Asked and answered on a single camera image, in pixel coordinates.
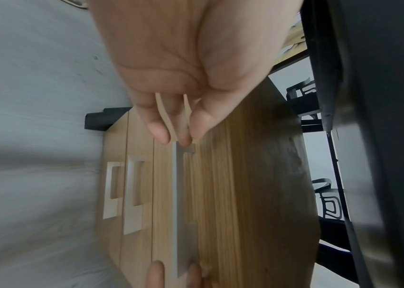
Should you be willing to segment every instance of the skin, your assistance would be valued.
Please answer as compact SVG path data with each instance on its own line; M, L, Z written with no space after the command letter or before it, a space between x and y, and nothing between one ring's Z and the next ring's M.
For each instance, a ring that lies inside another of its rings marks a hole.
M165 288L165 268L161 261L151 263L146 275L145 288ZM211 283L202 278L202 269L198 264L192 264L186 277L187 288L212 288Z
M181 145L216 126L268 74L301 0L89 0L128 95L153 137ZM183 95L192 109L190 123Z

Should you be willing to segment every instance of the wooden cabinet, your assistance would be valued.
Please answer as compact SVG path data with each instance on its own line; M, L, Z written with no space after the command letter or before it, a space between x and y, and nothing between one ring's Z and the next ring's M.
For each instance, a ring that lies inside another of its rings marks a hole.
M210 272L215 287L310 285L318 216L299 119L283 103L265 80L189 153L154 142L134 109L123 117L126 201L118 204L119 220L98 218L105 222L98 237L134 288L144 287L152 260L164 262L171 288L185 287L191 260ZM106 132L106 146L116 149L109 134L119 130ZM104 161L117 161L113 154L104 149ZM117 183L124 190L124 181ZM137 219L141 229L124 235Z

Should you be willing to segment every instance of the drawer handle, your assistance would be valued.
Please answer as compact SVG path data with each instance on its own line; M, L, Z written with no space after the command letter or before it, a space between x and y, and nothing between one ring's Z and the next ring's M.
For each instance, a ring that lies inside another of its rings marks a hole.
M145 162L144 156L129 156L127 161L126 189L124 191L123 235L141 230L143 205L134 206L135 164Z
M172 144L172 261L173 277L179 278L197 260L197 226L184 219L184 153L194 153L194 145Z
M108 219L118 215L118 198L112 199L113 167L120 167L121 162L107 162L107 175L105 176L105 190L103 199L103 217Z

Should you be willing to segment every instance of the metal handle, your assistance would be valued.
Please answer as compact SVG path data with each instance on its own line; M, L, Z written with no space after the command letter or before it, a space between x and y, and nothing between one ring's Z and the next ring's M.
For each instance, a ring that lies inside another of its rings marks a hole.
M135 163L145 162L144 156L129 156L127 161L126 189L124 191L123 235L141 230L143 205L134 206Z
M108 219L116 217L118 215L118 198L112 199L112 171L113 167L120 166L121 162L107 162L107 175L105 176L102 219Z
M172 261L174 278L187 272L197 260L197 226L184 220L184 153L194 153L194 145L182 147L172 144Z

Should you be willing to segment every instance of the drawer front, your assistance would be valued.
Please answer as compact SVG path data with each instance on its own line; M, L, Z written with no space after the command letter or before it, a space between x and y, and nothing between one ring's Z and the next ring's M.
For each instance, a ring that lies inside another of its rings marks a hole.
M104 135L96 234L101 248L120 265L122 205L129 113Z
M154 139L129 111L120 269L134 288L145 287L151 263Z

